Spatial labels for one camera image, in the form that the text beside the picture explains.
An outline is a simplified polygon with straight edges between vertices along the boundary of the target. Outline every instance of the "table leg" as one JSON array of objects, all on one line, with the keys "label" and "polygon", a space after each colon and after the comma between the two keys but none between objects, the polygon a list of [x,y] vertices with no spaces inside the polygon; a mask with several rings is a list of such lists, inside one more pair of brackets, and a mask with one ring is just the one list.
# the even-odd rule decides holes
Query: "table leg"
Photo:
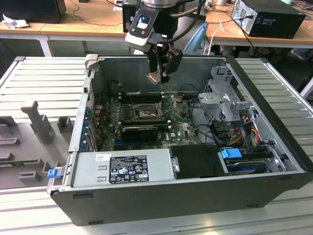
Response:
[{"label": "table leg", "polygon": [[83,43],[84,52],[85,52],[85,53],[88,53],[89,50],[88,50],[87,42],[86,42],[86,41],[82,41],[82,43]]},{"label": "table leg", "polygon": [[44,52],[45,57],[52,57],[52,56],[54,56],[54,53],[53,53],[53,51],[51,49],[48,37],[42,35],[42,37],[40,37],[38,40],[40,42],[40,45],[41,45],[41,48],[42,48],[42,50]]},{"label": "table leg", "polygon": [[311,78],[311,81],[305,86],[305,88],[303,88],[300,95],[302,95],[303,98],[306,98],[311,91],[313,91],[313,78]]}]

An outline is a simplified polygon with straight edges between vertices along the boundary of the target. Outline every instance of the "blue drive latch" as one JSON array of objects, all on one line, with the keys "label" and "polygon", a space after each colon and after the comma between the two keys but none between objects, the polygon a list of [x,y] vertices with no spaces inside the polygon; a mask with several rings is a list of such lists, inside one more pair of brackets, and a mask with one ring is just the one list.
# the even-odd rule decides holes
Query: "blue drive latch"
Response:
[{"label": "blue drive latch", "polygon": [[52,178],[60,178],[61,177],[61,169],[60,168],[56,168],[56,169],[50,169],[48,171],[47,177],[49,179]]},{"label": "blue drive latch", "polygon": [[221,151],[223,159],[242,158],[241,152],[238,148],[225,148]]}]

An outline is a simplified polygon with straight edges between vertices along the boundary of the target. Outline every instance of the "black desktop computer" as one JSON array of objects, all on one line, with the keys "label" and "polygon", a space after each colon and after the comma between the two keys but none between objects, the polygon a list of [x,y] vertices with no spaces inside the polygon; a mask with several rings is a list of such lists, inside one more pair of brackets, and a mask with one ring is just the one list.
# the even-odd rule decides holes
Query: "black desktop computer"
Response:
[{"label": "black desktop computer", "polygon": [[15,20],[57,24],[66,12],[64,0],[1,0],[0,19],[3,14]]}]

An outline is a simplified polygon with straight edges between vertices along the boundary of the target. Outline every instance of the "white paper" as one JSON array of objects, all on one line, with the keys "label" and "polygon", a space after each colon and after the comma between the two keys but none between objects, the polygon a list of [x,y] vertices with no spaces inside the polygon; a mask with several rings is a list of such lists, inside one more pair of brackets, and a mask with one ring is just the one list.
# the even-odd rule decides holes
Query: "white paper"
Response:
[{"label": "white paper", "polygon": [[6,17],[4,14],[3,14],[2,23],[8,28],[12,28],[12,29],[29,26],[29,24],[27,24],[25,20],[14,20],[9,17]]}]

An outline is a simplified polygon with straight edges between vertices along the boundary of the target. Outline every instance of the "floor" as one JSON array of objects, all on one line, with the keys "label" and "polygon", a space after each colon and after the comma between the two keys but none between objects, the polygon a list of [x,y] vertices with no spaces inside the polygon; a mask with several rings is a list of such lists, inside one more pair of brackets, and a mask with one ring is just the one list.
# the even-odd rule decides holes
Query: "floor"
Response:
[{"label": "floor", "polygon": [[[128,46],[121,42],[87,42],[89,53],[100,55],[127,55]],[[52,41],[55,56],[86,56],[80,41]],[[16,56],[44,56],[36,40],[1,39],[0,40],[0,77],[5,73]],[[241,52],[239,57],[248,57]],[[290,53],[270,60],[276,69],[297,89],[303,78],[312,72],[313,64],[304,62]]]}]

